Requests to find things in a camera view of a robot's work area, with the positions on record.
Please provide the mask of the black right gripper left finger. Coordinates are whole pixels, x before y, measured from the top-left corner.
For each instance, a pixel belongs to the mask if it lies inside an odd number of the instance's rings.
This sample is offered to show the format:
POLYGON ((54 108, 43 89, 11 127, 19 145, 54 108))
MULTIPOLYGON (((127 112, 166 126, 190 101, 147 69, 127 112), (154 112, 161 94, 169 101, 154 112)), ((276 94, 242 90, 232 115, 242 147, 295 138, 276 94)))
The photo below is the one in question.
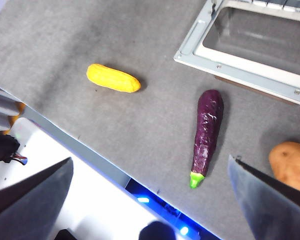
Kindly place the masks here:
POLYGON ((45 240, 68 195, 74 173, 68 157, 0 190, 0 240, 45 240))

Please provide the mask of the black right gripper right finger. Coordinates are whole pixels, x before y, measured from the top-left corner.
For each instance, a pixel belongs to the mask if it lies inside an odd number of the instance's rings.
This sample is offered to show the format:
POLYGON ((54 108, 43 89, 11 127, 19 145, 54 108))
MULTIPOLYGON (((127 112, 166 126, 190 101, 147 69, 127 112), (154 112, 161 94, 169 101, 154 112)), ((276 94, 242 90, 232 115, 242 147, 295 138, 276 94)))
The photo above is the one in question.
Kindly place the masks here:
POLYGON ((235 198, 256 240, 300 240, 300 191, 228 157, 235 198))

